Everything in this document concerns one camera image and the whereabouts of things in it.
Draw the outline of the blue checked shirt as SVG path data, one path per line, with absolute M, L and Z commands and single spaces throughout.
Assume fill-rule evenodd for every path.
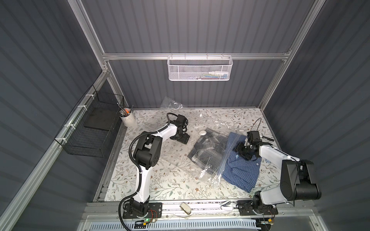
M 246 138 L 234 132 L 229 134 L 225 149 L 228 158 L 225 161 L 222 177 L 226 182 L 251 192 L 256 185 L 262 159 L 252 157 L 252 160 L 246 160 L 234 150 L 239 143 L 244 144 Z

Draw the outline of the clear plastic vacuum bag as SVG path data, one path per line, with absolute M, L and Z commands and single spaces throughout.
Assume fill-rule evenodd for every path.
M 235 109 L 190 109 L 164 97 L 161 109 L 182 114 L 188 119 L 186 133 L 190 135 L 190 165 L 185 171 L 202 182 L 217 187 L 225 170 L 226 160 L 239 140 L 244 143 L 246 129 L 234 124 Z

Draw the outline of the black white plaid shirt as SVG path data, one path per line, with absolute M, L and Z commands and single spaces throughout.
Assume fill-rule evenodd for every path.
M 222 133 L 206 128 L 206 134 L 196 141 L 188 158 L 195 164 L 193 173 L 199 178 L 218 172 L 225 155 L 228 137 Z

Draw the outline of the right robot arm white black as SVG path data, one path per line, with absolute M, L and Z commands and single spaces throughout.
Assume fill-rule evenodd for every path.
M 252 199 L 254 209 L 273 207 L 289 201 L 321 198 L 314 163 L 290 156 L 273 147 L 273 144 L 262 141 L 258 131 L 247 132 L 246 141 L 237 142 L 232 150 L 248 161 L 253 157 L 262 157 L 280 169 L 279 186 L 256 192 Z

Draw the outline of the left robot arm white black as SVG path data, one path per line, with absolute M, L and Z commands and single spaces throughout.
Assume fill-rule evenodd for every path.
M 162 143 L 167 139 L 187 144 L 188 119 L 183 115 L 167 113 L 165 126 L 156 131 L 144 131 L 133 139 L 129 145 L 129 158 L 137 168 L 136 190 L 124 197 L 121 202 L 133 200 L 139 205 L 149 202 L 149 185 L 153 167 L 161 155 Z

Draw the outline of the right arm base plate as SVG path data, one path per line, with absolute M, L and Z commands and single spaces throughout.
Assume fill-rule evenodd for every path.
M 239 211 L 241 216 L 252 216 L 252 215 L 278 215 L 278 210 L 273 205 L 257 205 L 252 200 L 239 200 L 236 204 L 236 209 Z

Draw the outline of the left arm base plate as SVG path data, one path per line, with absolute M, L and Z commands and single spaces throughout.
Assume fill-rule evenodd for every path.
M 161 218 L 163 203 L 138 204 L 126 203 L 123 207 L 122 218 Z

